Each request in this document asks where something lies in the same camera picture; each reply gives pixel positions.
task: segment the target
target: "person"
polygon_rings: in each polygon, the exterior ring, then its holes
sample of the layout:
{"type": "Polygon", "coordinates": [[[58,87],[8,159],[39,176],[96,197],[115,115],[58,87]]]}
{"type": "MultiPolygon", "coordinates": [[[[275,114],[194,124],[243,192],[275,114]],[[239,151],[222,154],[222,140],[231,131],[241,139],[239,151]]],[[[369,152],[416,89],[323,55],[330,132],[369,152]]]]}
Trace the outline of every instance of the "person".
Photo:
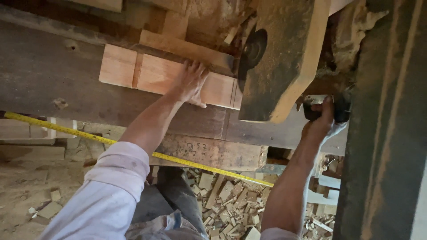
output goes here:
{"type": "MultiPolygon", "coordinates": [[[[156,150],[178,109],[190,102],[205,108],[200,90],[208,69],[186,61],[169,91],[130,124],[85,175],[83,185],[39,237],[40,240],[208,239],[197,200],[179,168],[161,167],[158,183],[145,186],[149,156],[156,150]]],[[[307,186],[322,144],[343,129],[333,120],[327,97],[314,111],[301,141],[267,199],[261,239],[298,239],[302,232],[307,186]]]]}

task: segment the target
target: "white long-sleeve shirt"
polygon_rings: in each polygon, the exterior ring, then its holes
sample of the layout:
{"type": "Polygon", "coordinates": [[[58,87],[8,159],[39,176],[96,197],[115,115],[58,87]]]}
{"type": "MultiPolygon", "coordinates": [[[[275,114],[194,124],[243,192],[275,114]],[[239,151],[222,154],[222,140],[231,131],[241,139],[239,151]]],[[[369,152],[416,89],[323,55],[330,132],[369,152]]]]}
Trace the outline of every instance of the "white long-sleeve shirt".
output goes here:
{"type": "MultiPolygon", "coordinates": [[[[149,168],[149,156],[138,145],[117,142],[99,156],[85,182],[43,231],[40,240],[124,240],[135,206],[140,201],[149,168]]],[[[185,229],[142,239],[197,239],[185,229]]],[[[265,230],[263,240],[296,240],[278,228],[265,230]]]]}

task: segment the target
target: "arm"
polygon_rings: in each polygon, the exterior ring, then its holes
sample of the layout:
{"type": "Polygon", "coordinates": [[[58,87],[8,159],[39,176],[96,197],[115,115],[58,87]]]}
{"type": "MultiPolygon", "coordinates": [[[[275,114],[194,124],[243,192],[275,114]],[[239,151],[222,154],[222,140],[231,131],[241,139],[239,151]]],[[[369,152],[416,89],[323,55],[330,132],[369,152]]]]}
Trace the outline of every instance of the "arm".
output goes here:
{"type": "Polygon", "coordinates": [[[345,128],[345,124],[334,123],[331,97],[312,109],[321,111],[322,116],[304,126],[300,143],[267,199],[261,231],[280,228],[296,235],[302,233],[314,161],[322,144],[345,128]]]}
{"type": "Polygon", "coordinates": [[[191,66],[184,63],[180,76],[172,88],[157,102],[145,109],[127,128],[119,141],[134,143],[151,155],[159,146],[170,121],[184,102],[206,108],[200,100],[202,88],[209,71],[196,61],[191,66]]]}
{"type": "Polygon", "coordinates": [[[99,156],[83,185],[39,239],[124,240],[150,171],[149,155],[184,102],[206,107],[200,101],[200,89],[207,74],[199,62],[191,66],[186,62],[171,89],[131,123],[119,142],[99,156]]]}

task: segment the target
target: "hand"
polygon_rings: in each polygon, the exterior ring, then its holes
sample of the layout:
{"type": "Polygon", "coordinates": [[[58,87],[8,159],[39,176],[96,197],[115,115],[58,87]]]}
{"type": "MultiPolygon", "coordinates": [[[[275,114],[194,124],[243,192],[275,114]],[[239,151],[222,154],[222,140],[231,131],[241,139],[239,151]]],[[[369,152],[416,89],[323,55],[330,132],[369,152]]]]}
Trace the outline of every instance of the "hand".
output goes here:
{"type": "Polygon", "coordinates": [[[323,144],[343,130],[347,123],[336,123],[333,118],[334,105],[331,96],[327,96],[322,104],[311,106],[311,110],[322,112],[321,117],[315,121],[308,122],[302,129],[301,139],[311,139],[323,144]]]}
{"type": "Polygon", "coordinates": [[[206,108],[200,99],[200,90],[208,74],[209,70],[200,61],[186,60],[168,93],[175,94],[180,101],[206,108]]]}

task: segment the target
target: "yellow measuring tape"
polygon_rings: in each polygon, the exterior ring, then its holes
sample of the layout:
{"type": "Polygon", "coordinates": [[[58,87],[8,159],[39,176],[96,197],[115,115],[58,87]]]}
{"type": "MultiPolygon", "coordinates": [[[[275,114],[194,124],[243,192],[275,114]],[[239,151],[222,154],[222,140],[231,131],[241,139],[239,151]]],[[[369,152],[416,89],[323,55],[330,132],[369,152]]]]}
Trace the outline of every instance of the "yellow measuring tape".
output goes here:
{"type": "MultiPolygon", "coordinates": [[[[38,120],[38,119],[35,119],[35,118],[32,118],[32,117],[23,116],[21,114],[16,114],[16,113],[13,113],[13,112],[8,112],[7,111],[4,114],[4,116],[7,117],[7,118],[10,118],[10,119],[15,119],[15,120],[26,122],[26,123],[29,123],[29,124],[42,126],[42,127],[53,129],[53,130],[60,131],[60,132],[65,132],[65,133],[68,133],[68,134],[71,134],[71,135],[75,135],[75,136],[78,136],[78,137],[92,139],[92,140],[95,140],[95,141],[98,141],[98,142],[101,142],[101,143],[114,144],[114,143],[117,142],[117,141],[114,141],[114,140],[111,140],[111,139],[108,139],[108,138],[103,138],[103,137],[100,137],[100,136],[89,134],[87,132],[82,132],[82,131],[79,131],[79,130],[62,127],[62,126],[57,125],[57,124],[53,124],[53,123],[49,123],[49,122],[46,122],[46,121],[38,120]]],[[[219,174],[222,174],[222,175],[225,175],[225,176],[230,176],[230,177],[234,177],[234,178],[237,178],[237,179],[251,181],[251,182],[258,183],[258,184],[261,184],[261,185],[264,185],[264,186],[273,187],[272,183],[269,183],[269,182],[266,182],[266,181],[261,181],[259,179],[250,178],[250,177],[243,176],[243,175],[240,175],[240,174],[237,174],[237,173],[232,173],[232,172],[229,172],[229,171],[221,170],[221,169],[218,169],[218,168],[215,168],[215,167],[209,167],[209,166],[206,166],[206,165],[203,165],[203,164],[198,164],[198,163],[187,161],[187,160],[184,160],[184,159],[181,159],[181,158],[172,157],[172,156],[169,156],[169,155],[166,155],[166,154],[162,154],[162,153],[159,153],[159,152],[154,152],[152,156],[156,157],[156,158],[161,158],[161,159],[169,160],[169,161],[172,161],[172,162],[184,164],[184,165],[187,165],[187,166],[190,166],[190,167],[207,170],[207,171],[211,171],[211,172],[214,172],[214,173],[219,173],[219,174]]]]}

